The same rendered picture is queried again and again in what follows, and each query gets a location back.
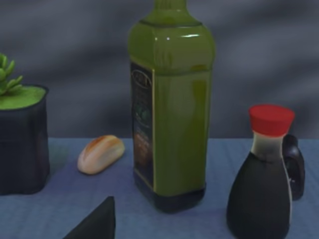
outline blurred backdrop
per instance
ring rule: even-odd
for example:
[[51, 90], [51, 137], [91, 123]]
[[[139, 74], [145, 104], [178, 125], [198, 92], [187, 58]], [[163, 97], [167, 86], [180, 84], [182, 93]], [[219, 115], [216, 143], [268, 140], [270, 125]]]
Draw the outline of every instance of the blurred backdrop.
[[[0, 0], [0, 52], [50, 88], [53, 137], [131, 136], [130, 27], [153, 0]], [[217, 44], [211, 137], [250, 137], [255, 103], [292, 108], [319, 138], [319, 1], [188, 0]]]

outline clear glass bottle neck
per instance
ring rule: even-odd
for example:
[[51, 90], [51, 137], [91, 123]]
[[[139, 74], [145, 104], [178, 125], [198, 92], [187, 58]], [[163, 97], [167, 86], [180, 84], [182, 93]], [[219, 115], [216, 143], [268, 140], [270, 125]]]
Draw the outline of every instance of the clear glass bottle neck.
[[254, 132], [254, 141], [251, 152], [261, 160], [273, 161], [281, 159], [284, 135], [268, 137]]
[[156, 10], [186, 10], [186, 0], [155, 0]]

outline succulent plant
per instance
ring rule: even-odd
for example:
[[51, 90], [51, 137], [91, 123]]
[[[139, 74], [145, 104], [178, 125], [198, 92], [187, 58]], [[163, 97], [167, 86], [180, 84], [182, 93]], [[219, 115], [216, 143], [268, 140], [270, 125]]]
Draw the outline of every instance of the succulent plant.
[[0, 53], [0, 96], [15, 92], [22, 87], [20, 84], [22, 81], [22, 76], [19, 76], [16, 79], [8, 80], [8, 77], [11, 75], [14, 69], [14, 61], [11, 61], [8, 66], [7, 63], [7, 57]]

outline red cap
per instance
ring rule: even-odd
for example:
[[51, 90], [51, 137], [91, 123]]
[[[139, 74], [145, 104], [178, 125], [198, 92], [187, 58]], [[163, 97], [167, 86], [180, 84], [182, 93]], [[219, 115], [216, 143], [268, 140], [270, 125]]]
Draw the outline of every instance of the red cap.
[[286, 134], [295, 118], [295, 113], [277, 105], [255, 105], [249, 109], [251, 128], [254, 132], [278, 137]]

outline pot rim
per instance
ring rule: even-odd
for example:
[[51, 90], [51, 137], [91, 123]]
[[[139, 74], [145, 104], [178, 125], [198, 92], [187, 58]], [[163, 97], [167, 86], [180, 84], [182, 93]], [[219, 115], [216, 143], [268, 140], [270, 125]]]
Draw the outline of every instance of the pot rim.
[[38, 84], [22, 84], [23, 86], [34, 86], [34, 87], [39, 87], [45, 90], [45, 93], [43, 95], [43, 97], [41, 98], [40, 101], [38, 101], [37, 103], [30, 105], [30, 106], [25, 106], [25, 107], [21, 107], [21, 108], [12, 108], [12, 109], [5, 109], [5, 110], [0, 110], [0, 112], [17, 112], [17, 111], [25, 111], [28, 110], [30, 108], [33, 108], [37, 105], [42, 104], [43, 101], [46, 100], [46, 96], [49, 93], [49, 88], [47, 88], [46, 86], [43, 85], [38, 85]]

